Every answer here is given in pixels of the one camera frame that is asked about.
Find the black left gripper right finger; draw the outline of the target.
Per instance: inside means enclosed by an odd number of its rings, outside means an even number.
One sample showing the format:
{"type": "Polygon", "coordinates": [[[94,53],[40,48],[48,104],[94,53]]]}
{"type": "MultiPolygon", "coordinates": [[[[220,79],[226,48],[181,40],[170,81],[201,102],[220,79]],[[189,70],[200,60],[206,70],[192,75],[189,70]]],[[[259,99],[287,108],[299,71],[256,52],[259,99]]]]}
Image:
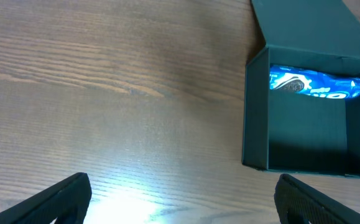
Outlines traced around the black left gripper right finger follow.
{"type": "Polygon", "coordinates": [[[281,223],[360,224],[360,213],[288,174],[279,177],[274,202],[281,223]]]}

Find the blue Oreo cookie pack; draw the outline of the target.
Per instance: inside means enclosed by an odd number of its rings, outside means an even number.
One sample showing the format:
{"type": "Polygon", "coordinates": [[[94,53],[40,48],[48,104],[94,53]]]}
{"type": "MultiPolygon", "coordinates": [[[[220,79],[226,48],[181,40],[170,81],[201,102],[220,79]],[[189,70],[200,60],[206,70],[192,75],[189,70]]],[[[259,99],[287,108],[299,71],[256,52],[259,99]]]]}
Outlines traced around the blue Oreo cookie pack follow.
{"type": "Polygon", "coordinates": [[[272,65],[269,72],[271,90],[334,100],[360,96],[360,78],[340,78],[332,75],[283,65],[272,65]]]}

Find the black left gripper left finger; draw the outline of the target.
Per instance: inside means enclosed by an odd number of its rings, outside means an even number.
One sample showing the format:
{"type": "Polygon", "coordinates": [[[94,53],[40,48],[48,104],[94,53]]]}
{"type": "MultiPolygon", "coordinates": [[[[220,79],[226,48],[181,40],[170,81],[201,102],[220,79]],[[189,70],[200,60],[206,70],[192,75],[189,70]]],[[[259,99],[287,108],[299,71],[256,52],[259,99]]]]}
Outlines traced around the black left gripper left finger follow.
{"type": "Polygon", "coordinates": [[[91,200],[88,175],[78,172],[0,213],[0,224],[82,224],[91,200]]]}

